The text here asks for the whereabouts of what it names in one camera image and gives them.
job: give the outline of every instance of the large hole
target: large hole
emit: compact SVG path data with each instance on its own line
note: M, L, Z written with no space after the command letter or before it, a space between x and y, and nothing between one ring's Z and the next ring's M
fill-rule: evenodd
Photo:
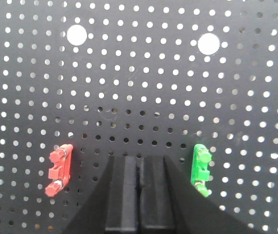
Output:
M198 40L198 49L204 55L212 55L220 48L219 38L212 34L203 34Z
M67 30L67 40L72 45L82 45L87 39L86 29L79 25L73 25Z

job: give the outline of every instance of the perforated metal panel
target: perforated metal panel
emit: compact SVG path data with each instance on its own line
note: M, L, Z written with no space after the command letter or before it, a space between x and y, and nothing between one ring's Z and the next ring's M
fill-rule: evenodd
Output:
M49 199L63 143L72 179ZM108 155L170 155L189 175L196 143L208 199L278 233L278 0L0 0L0 234L61 233Z

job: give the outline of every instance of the plastic clip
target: plastic clip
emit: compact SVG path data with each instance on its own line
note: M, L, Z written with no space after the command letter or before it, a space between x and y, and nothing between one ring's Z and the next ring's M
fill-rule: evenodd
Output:
M49 169L48 178L52 179L53 182L45 189L47 196L55 196L69 183L72 151L72 145L64 144L50 153L49 159L54 163L54 166Z

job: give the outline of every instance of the pegboard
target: pegboard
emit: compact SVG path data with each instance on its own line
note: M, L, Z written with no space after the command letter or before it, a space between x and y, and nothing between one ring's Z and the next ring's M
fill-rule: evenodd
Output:
M63 143L72 178L49 199ZM189 176L196 143L208 199L278 233L278 0L0 0L0 234L61 233L109 155Z

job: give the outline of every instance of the red plastic clip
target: red plastic clip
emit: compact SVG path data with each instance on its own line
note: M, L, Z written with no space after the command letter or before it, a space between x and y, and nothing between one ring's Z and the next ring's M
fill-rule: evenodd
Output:
M47 196L55 196L69 183L72 151L72 145L64 144L50 153L49 159L54 166L49 169L48 178L53 182L46 187Z

